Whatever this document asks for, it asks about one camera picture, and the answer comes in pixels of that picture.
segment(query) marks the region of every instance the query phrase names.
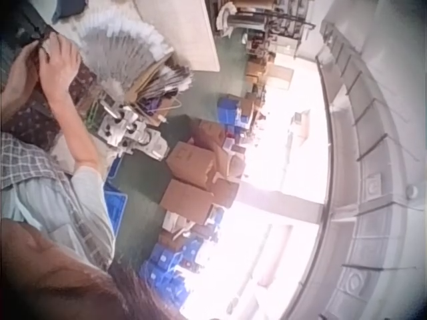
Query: floor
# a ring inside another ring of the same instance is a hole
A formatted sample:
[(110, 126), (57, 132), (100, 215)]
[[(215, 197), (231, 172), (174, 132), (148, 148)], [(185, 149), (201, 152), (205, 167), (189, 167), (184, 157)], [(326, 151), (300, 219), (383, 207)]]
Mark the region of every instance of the floor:
[[(189, 116), (217, 120), (216, 103), (224, 93), (246, 92), (244, 81), (246, 56), (241, 33), (231, 39), (217, 39), (221, 71), (195, 72), (193, 86), (179, 96), (182, 107), (173, 110), (168, 123), (159, 128), (173, 148), (190, 137)], [(127, 206), (117, 235), (116, 255), (139, 268), (157, 242), (165, 210), (158, 203), (172, 176), (165, 161), (159, 162), (135, 151), (126, 155), (113, 184), (128, 195)]]

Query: wall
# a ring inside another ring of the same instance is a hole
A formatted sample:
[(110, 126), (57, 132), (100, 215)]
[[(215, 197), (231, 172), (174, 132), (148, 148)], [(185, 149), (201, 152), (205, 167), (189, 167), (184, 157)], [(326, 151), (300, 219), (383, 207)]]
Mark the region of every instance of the wall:
[(424, 14), (422, 1), (416, 0), (339, 0), (326, 15), (361, 52), (380, 86), (405, 148), (408, 183), (424, 176)]

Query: hair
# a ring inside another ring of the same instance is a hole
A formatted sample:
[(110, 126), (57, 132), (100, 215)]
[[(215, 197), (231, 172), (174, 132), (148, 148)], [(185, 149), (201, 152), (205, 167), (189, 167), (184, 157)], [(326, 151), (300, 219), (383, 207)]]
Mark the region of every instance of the hair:
[[(84, 286), (34, 288), (25, 295), (18, 294), (7, 279), (2, 279), (1, 319), (171, 319), (172, 309), (164, 305), (130, 267), (115, 260), (108, 273), (111, 277), (94, 279)], [(47, 308), (52, 303), (60, 313)]]

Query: blue bin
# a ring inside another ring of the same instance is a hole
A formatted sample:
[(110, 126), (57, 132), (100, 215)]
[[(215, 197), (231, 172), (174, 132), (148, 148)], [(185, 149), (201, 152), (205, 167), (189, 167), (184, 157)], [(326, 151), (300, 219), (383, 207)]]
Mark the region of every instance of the blue bin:
[(117, 172), (119, 171), (121, 160), (123, 160), (123, 157), (117, 157), (114, 159), (113, 164), (111, 165), (111, 168), (108, 171), (108, 179), (115, 178)]
[(159, 268), (169, 271), (179, 265), (182, 257), (182, 252), (173, 252), (166, 249), (161, 253), (159, 260), (157, 261), (157, 265)]
[(117, 235), (125, 212), (127, 195), (125, 193), (104, 190), (104, 197), (114, 234)]
[(234, 125), (237, 116), (237, 110), (218, 108), (218, 122), (223, 125)]
[(166, 247), (164, 247), (160, 243), (156, 243), (153, 248), (153, 251), (151, 252), (151, 255), (149, 256), (149, 259), (157, 264), (157, 262), (160, 260), (161, 254), (165, 250), (166, 250)]
[(238, 100), (222, 97), (218, 100), (218, 108), (221, 109), (237, 109), (239, 105)]
[(181, 309), (185, 301), (188, 299), (190, 292), (187, 289), (184, 289), (173, 296), (172, 301), (173, 304), (178, 308)]
[(153, 262), (146, 261), (139, 269), (139, 277), (145, 279), (153, 287), (161, 287), (170, 283), (173, 278), (173, 271), (165, 271)]
[(213, 220), (215, 221), (215, 225), (220, 225), (223, 218), (224, 209), (217, 207), (215, 211), (215, 217), (213, 218)]
[(182, 252), (183, 258), (189, 262), (194, 262), (195, 256), (199, 253), (202, 244), (202, 242), (195, 239), (190, 243), (184, 245)]
[(118, 193), (121, 193), (121, 191), (120, 191), (118, 188), (114, 187), (114, 186), (111, 184), (111, 182), (110, 182), (110, 181), (108, 181), (108, 180), (106, 180), (106, 181), (105, 181), (105, 183), (104, 183), (104, 191), (112, 191), (112, 192), (118, 192)]

